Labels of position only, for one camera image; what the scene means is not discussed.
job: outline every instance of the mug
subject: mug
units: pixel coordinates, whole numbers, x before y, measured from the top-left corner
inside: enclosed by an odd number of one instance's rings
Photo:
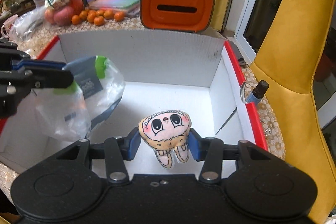
[[[13,15],[10,18],[8,18],[7,20],[5,20],[5,22],[1,26],[1,34],[2,34],[3,37],[9,38],[9,40],[13,40],[12,37],[10,37],[10,35],[9,35],[9,31],[11,30],[11,28],[13,27],[14,22],[18,18],[19,18],[18,15]]]

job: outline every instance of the metal bolt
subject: metal bolt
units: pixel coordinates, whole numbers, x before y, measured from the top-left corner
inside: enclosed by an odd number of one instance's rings
[[[31,70],[25,70],[25,75],[26,76],[29,76],[29,75],[32,75],[33,72]]]
[[[13,95],[13,94],[15,94],[15,93],[16,93],[16,88],[15,88],[14,86],[12,86],[12,85],[9,85],[9,86],[7,87],[7,93],[8,93],[9,95]]]
[[[126,174],[123,172],[113,172],[110,174],[110,179],[114,181],[121,181],[126,178]]]
[[[202,177],[205,180],[215,180],[219,177],[219,175],[216,172],[208,171],[208,172],[204,172],[202,174]]]
[[[159,187],[160,186],[160,183],[156,182],[156,181],[152,181],[150,183],[150,186],[153,186],[153,187]]]

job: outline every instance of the plush toy leg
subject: plush toy leg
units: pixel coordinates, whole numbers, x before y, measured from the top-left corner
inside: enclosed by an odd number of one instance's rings
[[[159,163],[167,169],[170,169],[173,166],[173,159],[170,154],[170,150],[155,150],[155,155]]]
[[[185,163],[189,159],[189,147],[187,144],[176,146],[174,150],[180,162]]]

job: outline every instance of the floral tablecloth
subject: floral tablecloth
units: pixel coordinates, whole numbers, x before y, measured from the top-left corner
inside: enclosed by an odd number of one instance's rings
[[[42,27],[35,34],[33,39],[27,43],[18,43],[18,49],[26,51],[32,57],[37,56],[44,47],[50,42],[53,37],[60,35],[62,33],[69,32],[82,32],[88,30],[106,30],[106,29],[125,29],[125,30],[141,30],[144,29],[144,26],[141,24],[140,18],[126,18],[122,22],[115,22],[113,20],[108,21],[103,26],[95,26],[88,22],[83,22],[76,26],[67,26],[67,27],[51,27],[51,29],[45,29]],[[213,37],[221,38],[222,36],[208,28],[202,33],[203,35],[209,35]],[[242,68],[243,74],[246,79],[246,92],[251,91],[251,88],[257,85],[257,80],[254,77],[254,74],[250,68]],[[279,128],[275,114],[268,103],[266,97],[258,104],[258,114],[260,117],[260,122],[264,129],[268,151],[274,154],[275,156],[284,160],[285,158],[285,145],[281,135],[281,130]],[[6,196],[11,200],[10,188],[14,179],[18,176],[18,173],[11,170],[9,167],[0,163],[0,189],[6,194]]]

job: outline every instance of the yellow chair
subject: yellow chair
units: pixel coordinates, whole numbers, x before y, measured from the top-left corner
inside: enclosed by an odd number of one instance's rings
[[[336,170],[320,130],[312,93],[335,0],[282,0],[251,64],[269,83],[267,98],[277,116],[286,161],[310,175],[318,196],[309,217],[323,223],[336,203]]]

